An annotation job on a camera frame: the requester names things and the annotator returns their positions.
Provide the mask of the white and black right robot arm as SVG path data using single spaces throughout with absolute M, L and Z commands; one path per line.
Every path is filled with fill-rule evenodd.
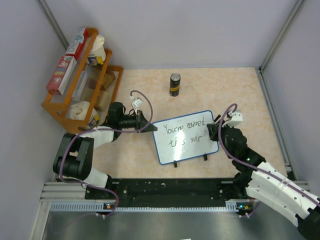
M 288 219 L 306 240 L 320 238 L 320 198 L 279 173 L 266 159 L 248 147 L 247 138 L 235 127 L 207 124 L 210 140 L 219 142 L 238 170 L 233 192 L 269 206 Z

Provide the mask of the black capped whiteboard marker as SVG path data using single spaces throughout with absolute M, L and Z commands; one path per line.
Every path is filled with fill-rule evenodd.
M 208 134 L 210 138 L 213 138 L 218 134 L 219 122 L 221 119 L 221 115 L 218 114 L 217 117 L 213 120 L 212 123 L 208 123 L 206 125 L 206 129 L 204 130 L 204 134 Z

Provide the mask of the blue framed whiteboard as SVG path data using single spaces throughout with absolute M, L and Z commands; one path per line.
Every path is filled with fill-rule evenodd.
M 155 121 L 153 139 L 161 165 L 175 164 L 219 151 L 219 144 L 210 139 L 207 124 L 214 115 L 204 110 L 169 119 Z

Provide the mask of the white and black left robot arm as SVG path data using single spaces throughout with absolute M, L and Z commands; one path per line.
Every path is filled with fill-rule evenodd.
M 102 198 L 109 198 L 114 191 L 111 177 L 93 167 L 94 149 L 112 143 L 121 133 L 134 129 L 135 133 L 156 132 L 158 128 L 144 117 L 141 110 L 132 109 L 128 114 L 121 102 L 108 108 L 105 122 L 82 134 L 66 133 L 62 137 L 53 162 L 53 172 L 60 177 L 96 187 Z

